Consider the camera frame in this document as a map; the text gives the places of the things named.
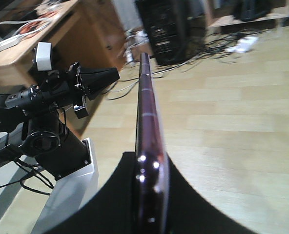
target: black mount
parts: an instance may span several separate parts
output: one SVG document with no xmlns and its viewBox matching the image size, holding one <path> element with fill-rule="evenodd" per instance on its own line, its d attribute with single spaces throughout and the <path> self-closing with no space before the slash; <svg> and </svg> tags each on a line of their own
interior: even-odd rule
<svg viewBox="0 0 289 234">
<path fill-rule="evenodd" d="M 132 180 L 136 154 L 125 152 L 100 191 L 76 214 L 46 232 L 134 234 Z M 170 191 L 165 234 L 254 234 L 201 197 L 169 159 Z"/>
</svg>

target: wooden desk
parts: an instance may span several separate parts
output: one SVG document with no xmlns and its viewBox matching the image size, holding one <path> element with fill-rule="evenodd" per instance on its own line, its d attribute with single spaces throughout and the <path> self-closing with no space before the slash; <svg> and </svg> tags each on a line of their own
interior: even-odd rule
<svg viewBox="0 0 289 234">
<path fill-rule="evenodd" d="M 0 52 L 0 86 L 29 86 L 35 83 L 28 71 L 32 67 L 33 48 L 39 41 L 52 43 L 60 57 L 59 66 L 63 69 L 68 69 L 76 61 L 84 67 L 122 68 L 123 55 L 113 58 L 115 52 L 109 51 L 97 25 L 92 22 L 80 0 L 62 3 L 52 19 L 49 26 L 32 38 L 24 39 L 18 45 Z M 117 34 L 118 48 L 121 48 L 124 45 L 124 32 L 122 30 Z"/>
</svg>

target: black object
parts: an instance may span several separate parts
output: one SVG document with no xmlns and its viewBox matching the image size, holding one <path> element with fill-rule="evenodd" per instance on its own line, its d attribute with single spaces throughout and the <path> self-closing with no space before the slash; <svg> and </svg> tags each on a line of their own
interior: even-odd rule
<svg viewBox="0 0 289 234">
<path fill-rule="evenodd" d="M 116 68 L 88 69 L 75 63 L 67 72 L 51 72 L 29 89 L 0 94 L 0 132 L 9 133 L 0 141 L 0 167 L 23 154 L 36 157 L 56 179 L 82 167 L 89 161 L 86 147 L 59 121 L 56 111 L 72 104 L 78 118 L 87 116 L 86 98 L 94 99 L 119 78 Z M 53 157 L 58 153 L 71 157 Z"/>
<path fill-rule="evenodd" d="M 131 184 L 135 160 L 134 152 L 125 152 L 116 170 L 100 191 L 76 214 L 46 234 L 137 234 L 131 225 Z M 169 170 L 167 230 L 163 234 L 254 233 L 202 198 L 187 183 L 171 160 Z"/>
<path fill-rule="evenodd" d="M 156 106 L 149 55 L 140 55 L 136 160 L 133 181 L 134 232 L 165 232 L 169 165 Z"/>
<path fill-rule="evenodd" d="M 116 68 L 85 69 L 79 63 L 69 71 L 51 73 L 39 85 L 16 94 L 0 95 L 0 132 L 12 132 L 19 123 L 72 104 L 78 118 L 88 115 L 85 99 L 93 100 L 118 80 Z"/>
<path fill-rule="evenodd" d="M 270 12 L 271 4 L 268 0 L 240 0 L 232 14 L 235 19 L 247 22 L 264 17 Z"/>
<path fill-rule="evenodd" d="M 159 65 L 187 60 L 188 3 L 186 0 L 135 0 Z"/>
</svg>

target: wall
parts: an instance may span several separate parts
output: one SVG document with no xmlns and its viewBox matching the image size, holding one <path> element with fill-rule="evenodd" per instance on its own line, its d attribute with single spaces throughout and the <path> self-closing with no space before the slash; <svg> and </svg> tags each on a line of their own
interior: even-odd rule
<svg viewBox="0 0 289 234">
<path fill-rule="evenodd" d="M 112 0 L 124 30 L 133 29 L 142 26 L 141 18 L 138 14 L 135 0 Z M 197 17 L 203 13 L 203 8 L 200 0 L 188 0 L 189 8 L 191 10 L 189 16 Z"/>
<path fill-rule="evenodd" d="M 124 30 L 142 26 L 134 0 L 112 0 Z"/>
</svg>

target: robotic arm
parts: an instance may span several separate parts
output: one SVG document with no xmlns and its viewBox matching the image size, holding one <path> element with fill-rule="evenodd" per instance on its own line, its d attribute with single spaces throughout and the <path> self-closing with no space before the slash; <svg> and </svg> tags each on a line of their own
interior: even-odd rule
<svg viewBox="0 0 289 234">
<path fill-rule="evenodd" d="M 40 63 L 48 63 L 50 57 L 51 45 L 40 42 L 35 59 L 38 70 L 42 67 Z M 42 167 L 60 178 L 61 172 L 67 174 L 71 169 L 64 165 L 65 169 L 57 170 L 54 161 L 58 161 L 59 156 L 50 158 L 53 152 L 55 155 L 63 154 L 67 144 L 82 148 L 83 154 L 85 149 L 83 143 L 61 123 L 57 110 L 72 104 L 78 118 L 87 116 L 86 98 L 93 100 L 104 88 L 117 81 L 119 74 L 116 68 L 82 68 L 78 62 L 68 71 L 41 70 L 44 78 L 38 85 L 15 94 L 0 94 L 0 132 L 8 133 L 0 140 L 0 167 L 26 154 L 35 157 Z M 68 165 L 74 163 L 71 156 L 69 160 Z"/>
</svg>

